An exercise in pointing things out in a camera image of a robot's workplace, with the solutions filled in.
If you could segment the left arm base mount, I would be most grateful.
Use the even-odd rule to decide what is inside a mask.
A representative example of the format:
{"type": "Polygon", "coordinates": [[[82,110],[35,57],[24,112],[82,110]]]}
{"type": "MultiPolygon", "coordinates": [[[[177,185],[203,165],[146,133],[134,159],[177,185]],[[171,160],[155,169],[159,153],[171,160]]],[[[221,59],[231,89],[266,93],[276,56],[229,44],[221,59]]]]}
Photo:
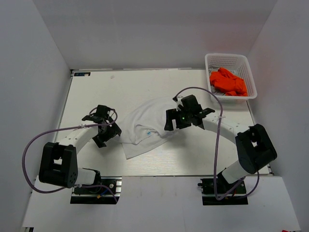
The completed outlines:
{"type": "Polygon", "coordinates": [[[122,177],[102,177],[100,185],[106,186],[112,193],[105,187],[74,187],[70,204],[117,204],[121,195],[122,177]]]}

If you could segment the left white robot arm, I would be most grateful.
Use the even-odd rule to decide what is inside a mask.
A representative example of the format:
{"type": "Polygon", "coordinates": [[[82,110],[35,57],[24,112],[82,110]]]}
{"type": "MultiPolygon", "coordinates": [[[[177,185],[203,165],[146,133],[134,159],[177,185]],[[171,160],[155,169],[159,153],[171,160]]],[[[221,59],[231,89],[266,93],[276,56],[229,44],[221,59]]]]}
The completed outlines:
{"type": "Polygon", "coordinates": [[[90,140],[93,140],[98,148],[103,148],[107,141],[121,135],[122,131],[112,118],[111,112],[115,113],[115,110],[98,105],[95,112],[82,118],[85,124],[74,129],[59,142],[46,143],[42,152],[39,180],[64,188],[99,185],[100,172],[79,168],[77,155],[90,140]]]}

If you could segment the white t shirt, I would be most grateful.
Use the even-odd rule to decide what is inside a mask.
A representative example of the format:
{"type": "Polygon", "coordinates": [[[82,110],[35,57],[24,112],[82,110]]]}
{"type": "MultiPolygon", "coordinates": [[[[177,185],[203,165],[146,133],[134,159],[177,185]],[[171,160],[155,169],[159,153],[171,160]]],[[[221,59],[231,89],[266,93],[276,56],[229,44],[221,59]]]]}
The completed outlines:
{"type": "Polygon", "coordinates": [[[122,130],[118,142],[122,144],[126,159],[149,152],[167,142],[175,131],[165,131],[166,111],[176,107],[170,98],[146,101],[129,113],[119,127],[122,130]]]}

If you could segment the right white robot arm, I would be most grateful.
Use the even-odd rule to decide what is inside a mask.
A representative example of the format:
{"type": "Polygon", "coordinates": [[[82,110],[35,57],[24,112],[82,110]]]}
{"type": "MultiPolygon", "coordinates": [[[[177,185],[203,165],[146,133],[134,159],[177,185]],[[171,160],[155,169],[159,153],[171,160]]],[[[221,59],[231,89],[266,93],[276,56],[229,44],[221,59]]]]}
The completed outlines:
{"type": "Polygon", "coordinates": [[[260,125],[245,126],[211,108],[202,109],[194,95],[176,100],[177,107],[166,111],[164,130],[174,131],[192,125],[217,133],[236,145],[238,160],[217,174],[224,184],[232,185],[249,174],[255,174],[277,158],[277,152],[266,129],[260,125]]]}

